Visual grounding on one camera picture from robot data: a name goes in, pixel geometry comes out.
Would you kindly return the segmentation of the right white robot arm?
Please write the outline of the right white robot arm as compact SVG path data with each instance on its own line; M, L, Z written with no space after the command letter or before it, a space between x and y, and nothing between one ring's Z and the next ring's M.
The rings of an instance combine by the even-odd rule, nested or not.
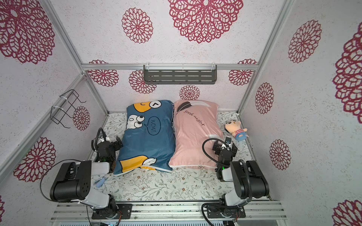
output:
M212 150L217 155L217 159L211 158L216 163L216 176L222 182L233 184L233 190L219 199L220 206L240 208L254 198L269 195L269 185L256 161L234 160L238 148L230 137L224 141L211 140L214 142Z

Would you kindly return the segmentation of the blue cartoon pillow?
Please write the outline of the blue cartoon pillow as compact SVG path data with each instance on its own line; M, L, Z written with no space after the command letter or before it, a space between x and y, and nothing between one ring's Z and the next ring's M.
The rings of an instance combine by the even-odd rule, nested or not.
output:
M169 100L135 103L127 107L127 124L114 175L136 168L172 172L175 152L174 104Z

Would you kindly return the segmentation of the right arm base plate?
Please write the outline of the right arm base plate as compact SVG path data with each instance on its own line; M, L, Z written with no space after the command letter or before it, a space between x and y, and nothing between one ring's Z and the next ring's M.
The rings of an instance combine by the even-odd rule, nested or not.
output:
M244 207L222 206L215 203L204 203L202 207L203 209L206 208L206 216L208 218L237 219L246 217Z

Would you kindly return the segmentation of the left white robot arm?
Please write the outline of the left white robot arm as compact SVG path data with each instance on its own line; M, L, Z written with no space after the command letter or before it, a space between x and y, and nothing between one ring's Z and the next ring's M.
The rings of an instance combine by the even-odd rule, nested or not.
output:
M112 195L104 194L91 184L92 176L113 173L116 168L116 151L123 147L120 137L111 142L104 139L91 145L99 160L63 163L50 189L50 199L54 202L78 202L91 207L94 219L121 217L122 211Z

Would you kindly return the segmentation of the pink good night pillow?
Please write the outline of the pink good night pillow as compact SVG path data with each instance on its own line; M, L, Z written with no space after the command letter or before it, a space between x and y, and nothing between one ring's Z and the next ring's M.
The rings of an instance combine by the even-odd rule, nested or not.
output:
M216 163L203 152L217 159L212 150L214 142L203 143L209 138L223 139L223 132L217 124L218 107L218 104L204 100L178 100L174 103L176 148L169 161L171 168L216 168Z

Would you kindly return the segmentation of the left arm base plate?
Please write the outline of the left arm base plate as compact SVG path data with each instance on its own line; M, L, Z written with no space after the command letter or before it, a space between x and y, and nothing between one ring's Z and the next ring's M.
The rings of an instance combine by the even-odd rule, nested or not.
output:
M95 209L91 219L103 220L103 219L130 219L133 205L118 203L110 205L104 209Z

